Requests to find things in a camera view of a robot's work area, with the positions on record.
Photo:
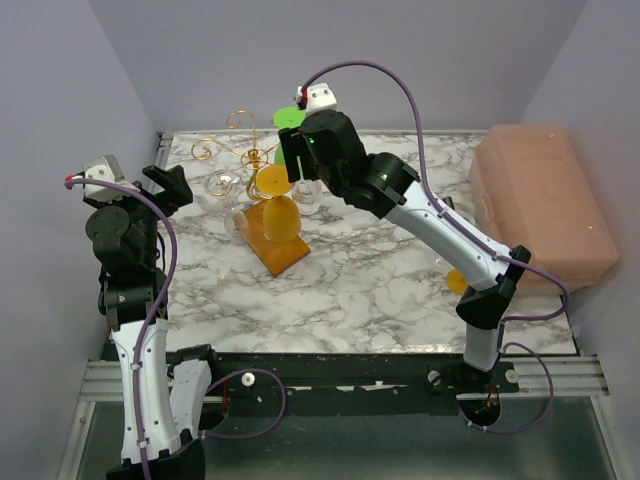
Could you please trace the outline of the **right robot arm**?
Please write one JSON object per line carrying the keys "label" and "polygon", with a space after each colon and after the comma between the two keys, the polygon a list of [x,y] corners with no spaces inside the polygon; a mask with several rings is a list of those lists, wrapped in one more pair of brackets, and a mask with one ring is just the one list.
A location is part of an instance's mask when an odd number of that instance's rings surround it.
{"label": "right robot arm", "polygon": [[429,198],[418,172],[398,156],[368,153],[342,112],[321,110],[278,137],[290,182],[320,180],[336,197],[413,234],[449,262],[468,285],[456,306],[466,324],[460,379],[480,392],[496,380],[500,323],[531,254],[509,248]]}

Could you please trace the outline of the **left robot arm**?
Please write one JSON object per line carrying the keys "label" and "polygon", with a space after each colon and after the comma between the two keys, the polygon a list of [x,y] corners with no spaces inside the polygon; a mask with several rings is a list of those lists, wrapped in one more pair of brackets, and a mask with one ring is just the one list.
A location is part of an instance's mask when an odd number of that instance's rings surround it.
{"label": "left robot arm", "polygon": [[161,190],[130,183],[114,156],[85,166],[85,226],[101,264],[98,307],[116,346],[123,386],[121,463],[109,479],[202,479],[204,448],[176,424],[166,367],[167,290],[172,272],[157,266],[158,223],[193,201],[182,167],[154,165],[143,173]]}

